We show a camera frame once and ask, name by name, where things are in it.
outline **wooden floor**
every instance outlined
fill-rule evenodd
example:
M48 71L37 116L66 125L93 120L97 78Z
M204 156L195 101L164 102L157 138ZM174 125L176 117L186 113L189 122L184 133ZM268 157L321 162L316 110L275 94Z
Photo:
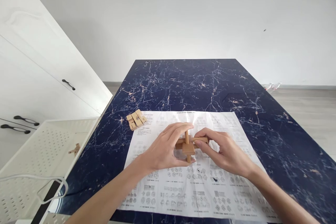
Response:
M113 95L119 87L108 87ZM336 161L336 90L277 89L272 96Z

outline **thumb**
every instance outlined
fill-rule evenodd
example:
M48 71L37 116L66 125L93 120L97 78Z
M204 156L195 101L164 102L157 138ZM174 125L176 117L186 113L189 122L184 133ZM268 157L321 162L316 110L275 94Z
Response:
M191 158L191 163L195 163L196 160L194 158ZM190 164L187 162L187 159L176 159L175 166L180 167L180 166L189 166Z
M215 162L216 165L219 166L223 158L221 154L219 154L217 151L214 151L209 145L202 141L196 140L195 144L198 148L201 149L203 153L207 154Z

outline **black handle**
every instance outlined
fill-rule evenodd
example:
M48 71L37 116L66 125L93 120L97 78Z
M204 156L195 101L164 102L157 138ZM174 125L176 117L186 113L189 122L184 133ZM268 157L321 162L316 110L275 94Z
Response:
M72 87L72 90L76 90L76 89L75 89L73 86L71 86L70 83L67 82L66 80L63 79L62 81L65 82L65 83L67 83L70 87Z
M31 119L23 118L23 117L21 117L19 115L14 116L14 119L23 120L23 121L25 121L27 123L34 124L34 126L39 126L40 125L39 123L37 123L37 122L35 122L35 121L31 120Z
M0 126L0 128L9 128L9 129L12 129L12 130L15 130L15 131L24 132L25 134L29 134L30 133L29 130L26 130L26 129L23 129L23 128L12 127L12 126L9 126L8 124L2 124Z

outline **cabinet door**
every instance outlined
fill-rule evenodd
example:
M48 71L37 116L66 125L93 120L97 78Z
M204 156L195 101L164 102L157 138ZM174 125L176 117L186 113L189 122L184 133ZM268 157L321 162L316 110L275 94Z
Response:
M100 116L1 36L0 80L0 118L5 120L20 115L42 123Z
M25 134L24 132L15 131L9 128L0 128L0 170L35 132L35 129L27 128L0 119L0 125L4 124L11 127L29 130L30 133Z
M0 6L0 34L101 114L112 94L40 0L0 0Z

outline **fingernail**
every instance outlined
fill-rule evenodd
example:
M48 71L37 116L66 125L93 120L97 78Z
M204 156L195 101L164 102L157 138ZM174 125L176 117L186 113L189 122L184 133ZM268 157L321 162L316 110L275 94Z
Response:
M197 145L197 147L201 147L202 146L202 141L196 140L195 144Z

